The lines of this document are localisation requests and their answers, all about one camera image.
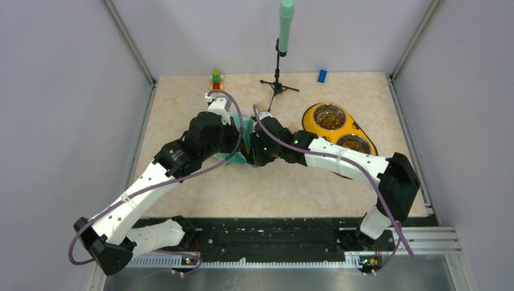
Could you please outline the aluminium front rail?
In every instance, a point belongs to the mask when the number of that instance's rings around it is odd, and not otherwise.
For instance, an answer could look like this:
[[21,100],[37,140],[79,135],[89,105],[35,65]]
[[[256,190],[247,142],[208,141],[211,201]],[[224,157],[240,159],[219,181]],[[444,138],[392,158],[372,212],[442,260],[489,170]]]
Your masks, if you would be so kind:
[[138,222],[119,244],[106,237],[88,247],[107,275],[150,252],[173,255],[172,266],[304,267],[340,266],[377,269],[386,255],[435,255],[460,251],[450,227],[419,226],[410,219],[397,232],[387,228],[371,240],[356,230],[356,221],[335,219],[194,219],[181,227],[173,220]]

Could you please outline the brown pet food kibble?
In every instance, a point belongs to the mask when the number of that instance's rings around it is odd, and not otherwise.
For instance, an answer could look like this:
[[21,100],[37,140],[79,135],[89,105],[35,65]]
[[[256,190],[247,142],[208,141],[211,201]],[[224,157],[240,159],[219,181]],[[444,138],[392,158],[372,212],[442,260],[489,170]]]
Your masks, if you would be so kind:
[[338,130],[345,124],[345,115],[339,113],[322,112],[315,116],[316,124],[325,130]]

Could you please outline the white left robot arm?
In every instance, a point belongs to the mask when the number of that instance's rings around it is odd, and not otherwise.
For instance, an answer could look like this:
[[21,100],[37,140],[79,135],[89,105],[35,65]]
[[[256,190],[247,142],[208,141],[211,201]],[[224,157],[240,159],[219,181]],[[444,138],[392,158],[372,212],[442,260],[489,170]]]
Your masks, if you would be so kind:
[[194,243],[194,228],[182,216],[159,224],[136,228],[134,225],[160,197],[179,183],[196,178],[221,166],[219,162],[203,170],[203,162],[225,153],[231,158],[243,144],[245,130],[235,120],[218,113],[201,112],[190,121],[189,129],[174,141],[164,144],[144,172],[106,209],[92,218],[79,218],[73,225],[76,235],[68,250],[81,242],[107,276],[124,269],[137,256],[176,246],[188,250]]

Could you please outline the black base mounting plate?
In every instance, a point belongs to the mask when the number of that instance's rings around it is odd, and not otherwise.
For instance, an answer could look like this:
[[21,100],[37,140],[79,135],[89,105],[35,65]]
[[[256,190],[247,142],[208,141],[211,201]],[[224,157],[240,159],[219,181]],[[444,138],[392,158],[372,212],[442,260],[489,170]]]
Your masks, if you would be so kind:
[[343,262],[350,252],[384,254],[395,248],[391,231],[372,243],[356,236],[359,218],[187,218],[195,228],[169,252],[199,255],[205,263]]

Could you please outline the black tripod stand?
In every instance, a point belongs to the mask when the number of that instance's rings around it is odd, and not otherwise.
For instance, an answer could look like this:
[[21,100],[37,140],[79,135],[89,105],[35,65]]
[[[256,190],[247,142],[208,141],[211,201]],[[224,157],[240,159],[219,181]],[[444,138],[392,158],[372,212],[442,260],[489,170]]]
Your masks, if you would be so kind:
[[267,108],[267,112],[271,112],[271,109],[272,109],[272,106],[273,106],[273,102],[274,102],[276,96],[278,96],[278,95],[280,95],[283,92],[286,92],[288,90],[293,91],[293,92],[299,92],[299,89],[296,89],[296,88],[293,88],[293,87],[289,87],[289,86],[285,86],[285,85],[283,85],[280,82],[280,73],[281,73],[281,71],[280,71],[280,59],[283,57],[283,53],[281,53],[279,51],[279,38],[276,39],[275,50],[276,50],[276,67],[275,67],[275,73],[274,73],[274,80],[273,81],[265,81],[263,79],[259,80],[259,82],[261,84],[268,84],[272,88],[272,90],[273,90],[273,95],[270,98],[270,102],[269,102],[269,106]]

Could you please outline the rectangular wooden block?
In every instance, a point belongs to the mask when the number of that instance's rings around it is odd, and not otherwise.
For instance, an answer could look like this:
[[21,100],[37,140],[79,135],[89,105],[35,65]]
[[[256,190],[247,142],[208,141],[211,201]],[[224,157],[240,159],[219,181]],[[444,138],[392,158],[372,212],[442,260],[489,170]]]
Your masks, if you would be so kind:
[[256,109],[258,110],[258,112],[266,112],[268,110],[268,105],[264,102],[259,102],[256,105]]

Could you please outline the green cylinder on stand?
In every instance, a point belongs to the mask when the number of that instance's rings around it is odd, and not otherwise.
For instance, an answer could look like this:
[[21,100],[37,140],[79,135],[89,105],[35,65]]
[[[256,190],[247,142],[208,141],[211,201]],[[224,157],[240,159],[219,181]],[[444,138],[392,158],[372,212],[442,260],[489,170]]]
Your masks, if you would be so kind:
[[279,8],[279,38],[278,52],[280,56],[286,56],[289,49],[291,24],[295,14],[295,1],[282,0]]

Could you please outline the green pet food bag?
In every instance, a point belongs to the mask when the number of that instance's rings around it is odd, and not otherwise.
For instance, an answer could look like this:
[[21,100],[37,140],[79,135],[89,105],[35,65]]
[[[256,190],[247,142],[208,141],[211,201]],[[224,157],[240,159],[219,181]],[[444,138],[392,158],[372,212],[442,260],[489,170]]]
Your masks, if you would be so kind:
[[[236,112],[230,112],[230,117],[233,119],[233,123],[235,126],[237,126],[237,127],[241,126],[239,116]],[[243,131],[242,145],[249,147],[250,146],[250,134],[253,133],[253,120],[245,114],[242,115],[242,131]],[[215,159],[217,161],[222,161],[227,156],[228,156],[228,154],[225,154],[225,153],[217,153],[215,155]],[[247,164],[246,158],[243,155],[242,150],[240,150],[238,153],[235,153],[228,161],[225,162],[226,166],[229,166],[231,164]]]

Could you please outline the yellow double pet bowl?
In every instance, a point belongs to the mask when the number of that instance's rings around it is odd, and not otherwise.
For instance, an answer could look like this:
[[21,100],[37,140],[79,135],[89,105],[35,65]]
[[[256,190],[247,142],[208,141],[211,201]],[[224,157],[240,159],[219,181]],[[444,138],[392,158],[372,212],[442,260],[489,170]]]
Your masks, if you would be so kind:
[[[325,130],[320,128],[315,122],[315,116],[322,112],[344,114],[344,126],[338,130]],[[339,104],[320,102],[310,106],[302,116],[302,127],[305,131],[312,132],[333,144],[348,147],[368,155],[378,154],[378,150],[372,140],[350,113]]]

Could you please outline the blue small object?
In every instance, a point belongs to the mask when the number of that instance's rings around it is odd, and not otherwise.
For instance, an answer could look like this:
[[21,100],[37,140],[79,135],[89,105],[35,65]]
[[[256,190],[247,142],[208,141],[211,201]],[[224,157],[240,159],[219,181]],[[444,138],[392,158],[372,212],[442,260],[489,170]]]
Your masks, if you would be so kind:
[[320,70],[319,74],[318,74],[317,82],[325,83],[326,76],[327,76],[327,71],[326,70]]

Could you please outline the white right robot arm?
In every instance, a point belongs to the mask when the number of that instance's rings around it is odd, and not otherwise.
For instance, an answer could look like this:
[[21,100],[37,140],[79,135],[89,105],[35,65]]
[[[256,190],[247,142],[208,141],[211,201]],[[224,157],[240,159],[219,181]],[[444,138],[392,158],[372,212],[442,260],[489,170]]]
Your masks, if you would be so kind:
[[397,229],[408,217],[420,182],[405,155],[398,152],[391,157],[365,154],[305,130],[292,133],[268,112],[256,114],[253,120],[252,149],[257,165],[263,166],[279,158],[359,181],[376,193],[376,205],[364,215],[355,233],[360,248],[373,249],[388,227]]

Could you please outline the colourful toy block stack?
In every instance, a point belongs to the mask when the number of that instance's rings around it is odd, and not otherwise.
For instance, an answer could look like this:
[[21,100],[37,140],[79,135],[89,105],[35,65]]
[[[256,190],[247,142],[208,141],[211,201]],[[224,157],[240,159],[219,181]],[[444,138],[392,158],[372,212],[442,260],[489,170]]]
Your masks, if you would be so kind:
[[224,86],[222,84],[223,79],[224,79],[224,75],[221,73],[221,71],[214,70],[210,77],[210,80],[212,83],[209,87],[209,90],[223,90],[224,89]]

